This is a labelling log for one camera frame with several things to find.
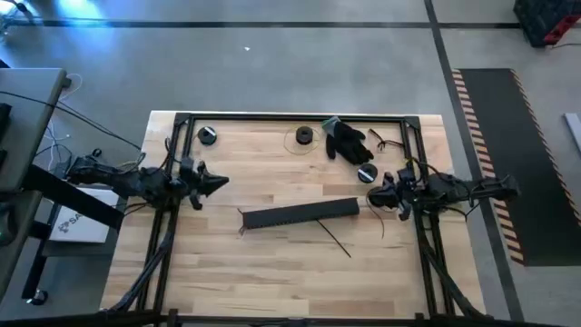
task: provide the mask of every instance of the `wooden table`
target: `wooden table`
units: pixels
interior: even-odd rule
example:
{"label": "wooden table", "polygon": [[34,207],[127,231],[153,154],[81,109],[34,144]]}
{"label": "wooden table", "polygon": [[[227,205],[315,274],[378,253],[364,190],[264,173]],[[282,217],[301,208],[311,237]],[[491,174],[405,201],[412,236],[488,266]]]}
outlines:
{"label": "wooden table", "polygon": [[[166,155],[163,140],[171,135],[174,115],[151,113],[143,165],[162,162]],[[428,162],[451,173],[441,117],[419,118]],[[294,128],[304,124],[196,121],[195,131],[210,125],[219,136],[209,147],[194,140],[193,157],[203,159],[211,173],[230,177],[230,182],[202,198],[201,211],[194,211],[187,199],[182,201],[165,311],[177,308],[180,314],[190,315],[311,318],[411,318],[415,312],[427,311],[413,219],[401,222],[396,214],[375,208],[385,223],[382,239],[380,221],[364,196],[381,184],[384,172],[395,174],[404,164],[398,147],[379,152],[378,140],[368,129],[398,141],[399,128],[395,124],[351,124],[368,135],[365,144],[375,154],[373,163],[379,169],[375,183],[364,184],[357,178],[357,167],[340,156],[335,161],[327,158],[319,124],[306,124],[318,131],[312,151],[304,155],[287,151],[284,144],[292,152],[307,152],[294,141]],[[182,139],[178,149],[182,149]],[[359,197],[359,216],[323,223],[352,258],[315,222],[251,230],[243,236],[238,233],[242,224],[239,209],[245,212],[351,196]],[[484,311],[464,217],[447,212],[440,218],[450,275],[475,307]],[[149,208],[125,218],[102,307],[119,301],[142,270],[152,223],[153,209]],[[155,284],[156,276],[148,307],[153,303]],[[436,277],[434,285],[443,312]]]}

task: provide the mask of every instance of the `small black disk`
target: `small black disk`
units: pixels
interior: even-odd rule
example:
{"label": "small black disk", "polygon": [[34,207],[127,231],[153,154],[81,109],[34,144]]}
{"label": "small black disk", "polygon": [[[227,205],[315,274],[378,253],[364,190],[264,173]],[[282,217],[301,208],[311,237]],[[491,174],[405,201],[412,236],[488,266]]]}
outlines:
{"label": "small black disk", "polygon": [[365,163],[359,167],[357,176],[363,183],[372,183],[378,176],[378,169],[371,163]]}
{"label": "small black disk", "polygon": [[297,128],[297,142],[302,145],[307,145],[312,142],[312,129],[308,126]]}
{"label": "small black disk", "polygon": [[217,137],[218,135],[216,134],[216,131],[214,131],[210,126],[202,127],[200,131],[198,131],[198,139],[204,145],[214,144]]}

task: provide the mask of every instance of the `gray floor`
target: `gray floor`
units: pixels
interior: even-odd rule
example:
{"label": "gray floor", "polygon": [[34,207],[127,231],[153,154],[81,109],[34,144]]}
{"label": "gray floor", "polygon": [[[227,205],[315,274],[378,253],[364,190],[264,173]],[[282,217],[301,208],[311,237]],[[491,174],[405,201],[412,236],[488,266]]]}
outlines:
{"label": "gray floor", "polygon": [[[427,22],[422,0],[102,0],[34,3],[46,19],[145,21]],[[514,22],[509,1],[434,0],[447,23]],[[580,112],[581,48],[539,51],[518,30],[442,31],[452,67],[507,67],[520,75],[570,189],[581,203],[581,166],[561,117]],[[580,42],[573,30],[566,42]],[[14,67],[63,67],[83,77],[65,101],[140,143],[151,110],[284,111],[442,114],[456,173],[468,165],[429,29],[355,28],[73,28],[12,27],[0,58]],[[76,154],[103,149],[112,163],[132,160],[131,148],[56,113],[57,137]],[[47,158],[41,158],[47,164]],[[487,311],[507,308],[479,213],[469,230]],[[0,304],[0,319],[94,312],[110,257],[50,260],[42,307],[19,293],[34,241],[26,245]],[[576,325],[581,318],[581,268],[513,265],[528,321]]]}

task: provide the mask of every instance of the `black floor mat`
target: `black floor mat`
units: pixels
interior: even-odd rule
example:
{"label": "black floor mat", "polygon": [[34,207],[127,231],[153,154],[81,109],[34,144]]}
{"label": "black floor mat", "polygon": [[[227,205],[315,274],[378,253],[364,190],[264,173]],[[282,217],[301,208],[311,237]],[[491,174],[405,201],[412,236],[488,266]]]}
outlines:
{"label": "black floor mat", "polygon": [[581,220],[522,85],[509,69],[453,72],[484,175],[517,178],[521,195],[494,201],[511,258],[581,265]]}

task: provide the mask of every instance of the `table leg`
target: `table leg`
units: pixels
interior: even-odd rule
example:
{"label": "table leg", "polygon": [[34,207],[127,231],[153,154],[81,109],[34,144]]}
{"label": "table leg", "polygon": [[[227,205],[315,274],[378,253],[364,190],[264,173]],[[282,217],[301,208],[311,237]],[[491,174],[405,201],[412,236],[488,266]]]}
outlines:
{"label": "table leg", "polygon": [[117,231],[121,228],[122,212],[78,190],[36,165],[31,164],[28,168],[23,186],[25,189],[40,191],[46,198]]}

